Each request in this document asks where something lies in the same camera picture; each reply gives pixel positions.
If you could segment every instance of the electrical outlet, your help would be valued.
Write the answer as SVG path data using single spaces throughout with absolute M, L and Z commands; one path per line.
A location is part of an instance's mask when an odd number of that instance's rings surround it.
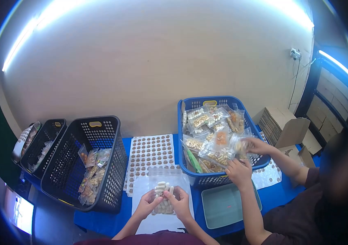
M 290 53 L 291 57 L 294 58 L 294 60 L 297 60 L 301 57 L 301 53 L 299 52 L 299 49 L 298 51 L 294 48 L 291 48 L 291 53 Z

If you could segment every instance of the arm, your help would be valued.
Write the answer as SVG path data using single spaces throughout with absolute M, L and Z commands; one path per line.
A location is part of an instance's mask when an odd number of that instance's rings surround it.
M 189 234 L 200 239 L 206 245 L 219 245 L 214 238 L 203 231 L 191 216 L 189 209 L 189 195 L 179 186 L 174 187 L 174 193 L 179 197 L 179 201 L 170 192 L 164 192 L 165 196 L 172 203 L 178 219 L 181 220 Z
M 276 165 L 282 170 L 282 172 L 290 178 L 293 178 L 295 182 L 304 185 L 307 179 L 308 167 L 299 165 L 289 156 L 279 151 L 275 147 L 265 143 L 264 141 L 257 138 L 247 138 L 250 144 L 254 147 L 249 148 L 249 152 L 261 155 L 270 155 L 275 161 Z
M 127 236 L 135 235 L 142 220 L 142 218 L 132 215 L 132 217 L 130 217 L 130 219 L 127 221 L 124 228 L 122 228 L 122 230 L 117 235 L 115 235 L 112 240 L 121 240 L 122 238 L 126 238 Z
M 141 197 L 136 211 L 134 211 L 124 228 L 122 228 L 122 230 L 115 235 L 112 240 L 121 240 L 127 236 L 133 236 L 136 234 L 142 220 L 146 219 L 152 210 L 163 200 L 163 197 L 159 197 L 154 199 L 152 203 L 149 203 L 148 201 L 151 200 L 151 196 L 154 194 L 155 191 L 150 190 Z
M 264 221 L 258 208 L 252 184 L 252 166 L 248 160 L 229 161 L 226 174 L 238 187 L 242 200 L 243 223 L 245 235 L 251 245 L 260 245 L 271 232 L 264 229 Z

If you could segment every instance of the table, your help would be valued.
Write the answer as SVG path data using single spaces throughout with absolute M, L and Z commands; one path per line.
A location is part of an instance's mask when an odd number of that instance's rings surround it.
M 132 138 L 124 138 L 124 146 L 126 149 L 126 154 L 129 156 L 130 144 Z M 178 134 L 173 135 L 174 141 L 174 158 L 178 159 L 178 151 L 180 150 L 178 146 Z M 313 158 L 316 166 L 319 166 L 319 158 Z M 260 195 L 261 204 L 263 209 L 261 213 L 264 215 L 270 209 L 277 207 L 279 205 L 284 205 L 296 197 L 300 192 L 304 190 L 303 186 L 297 186 L 296 188 L 291 187 L 291 182 L 287 176 L 282 174 L 282 181 L 270 187 L 266 187 L 258 190 Z M 243 229 L 243 221 L 237 222 L 232 225 L 228 225 L 222 228 L 217 228 L 210 230 L 206 228 L 203 204 L 201 201 L 201 191 L 203 189 L 191 188 L 191 195 L 193 198 L 193 208 L 194 208 L 194 218 L 200 227 L 205 230 L 212 237 L 222 236 L 228 233 L 239 231 Z M 83 213 L 75 211 L 74 223 L 95 231 L 107 235 L 108 237 L 114 237 L 126 224 L 131 216 L 132 212 L 132 199 L 129 198 L 125 192 L 122 195 L 122 206 L 121 211 L 118 214 L 108 214 L 108 213 L 97 213 L 89 212 Z

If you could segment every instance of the sticker sheet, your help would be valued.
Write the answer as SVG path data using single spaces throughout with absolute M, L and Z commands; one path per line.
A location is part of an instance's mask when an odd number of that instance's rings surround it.
M 260 135 L 263 137 L 263 140 L 268 143 L 262 131 Z M 259 190 L 281 182 L 281 171 L 274 160 L 271 159 L 265 168 L 253 171 L 252 180 L 255 187 Z
M 173 136 L 154 135 L 134 137 L 130 145 L 130 156 L 124 190 L 133 196 L 133 183 L 140 176 L 148 176 L 149 167 L 176 168 L 174 162 Z

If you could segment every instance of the hand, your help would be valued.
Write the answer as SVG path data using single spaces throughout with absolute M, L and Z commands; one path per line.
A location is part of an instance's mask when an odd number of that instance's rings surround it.
M 251 145 L 251 147 L 248 148 L 248 151 L 250 153 L 259 155 L 270 155 L 276 150 L 275 147 L 267 144 L 266 142 L 258 138 L 249 137 L 243 140 L 247 141 Z
M 248 160 L 241 159 L 241 161 L 238 161 L 234 159 L 233 161 L 228 161 L 228 167 L 225 172 L 239 190 L 252 182 L 252 165 Z
M 134 216 L 146 219 L 152 210 L 163 201 L 163 197 L 160 196 L 159 198 L 154 199 L 152 203 L 149 203 L 148 201 L 152 199 L 152 196 L 155 197 L 154 194 L 155 191 L 150 190 L 141 197 L 140 203 L 137 206 L 136 211 L 134 211 Z
M 174 187 L 174 195 L 177 195 L 176 197 L 168 191 L 164 191 L 164 195 L 170 200 L 179 220 L 183 222 L 185 219 L 193 218 L 189 209 L 189 195 L 181 187 Z

